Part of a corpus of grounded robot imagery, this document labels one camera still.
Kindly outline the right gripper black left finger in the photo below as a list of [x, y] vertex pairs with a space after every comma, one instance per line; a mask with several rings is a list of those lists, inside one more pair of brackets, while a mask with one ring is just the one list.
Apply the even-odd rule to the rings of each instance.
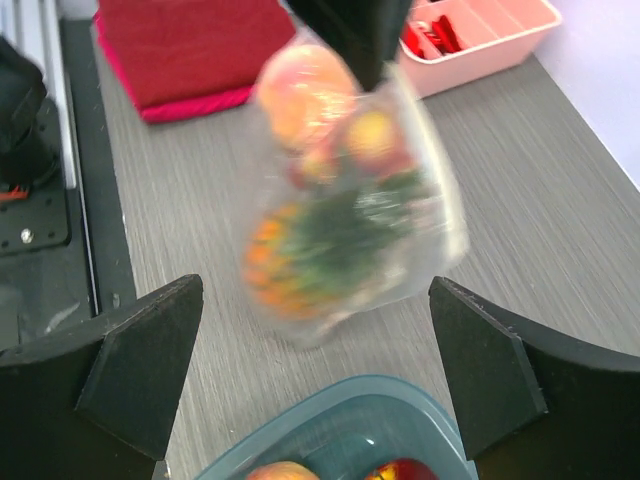
[[164, 460], [203, 310], [184, 275], [1, 353], [4, 479], [150, 479]]

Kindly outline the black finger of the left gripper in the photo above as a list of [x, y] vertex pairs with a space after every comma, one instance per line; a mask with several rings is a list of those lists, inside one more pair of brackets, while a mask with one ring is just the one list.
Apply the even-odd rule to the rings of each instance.
[[308, 26], [371, 92], [395, 60], [411, 0], [289, 0], [285, 8]]

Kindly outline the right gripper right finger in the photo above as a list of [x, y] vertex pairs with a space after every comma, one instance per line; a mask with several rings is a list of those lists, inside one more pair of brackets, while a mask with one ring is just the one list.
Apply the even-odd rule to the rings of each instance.
[[639, 359], [437, 277], [429, 305], [467, 459], [482, 479], [636, 479]]

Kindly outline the clear zip top bag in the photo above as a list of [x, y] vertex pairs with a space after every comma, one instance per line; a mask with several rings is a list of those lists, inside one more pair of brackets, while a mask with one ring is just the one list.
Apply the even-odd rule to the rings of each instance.
[[252, 104], [264, 176], [250, 189], [256, 211], [243, 275], [271, 330], [313, 346], [462, 260], [469, 236], [459, 186], [397, 63], [385, 63], [366, 92], [300, 27], [262, 68]]

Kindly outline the orange toy pineapple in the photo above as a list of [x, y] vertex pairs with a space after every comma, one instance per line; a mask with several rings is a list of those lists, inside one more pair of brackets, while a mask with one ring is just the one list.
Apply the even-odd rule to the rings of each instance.
[[288, 321], [328, 314], [383, 273], [415, 230], [414, 203], [427, 196], [411, 170], [272, 210], [244, 257], [252, 296]]

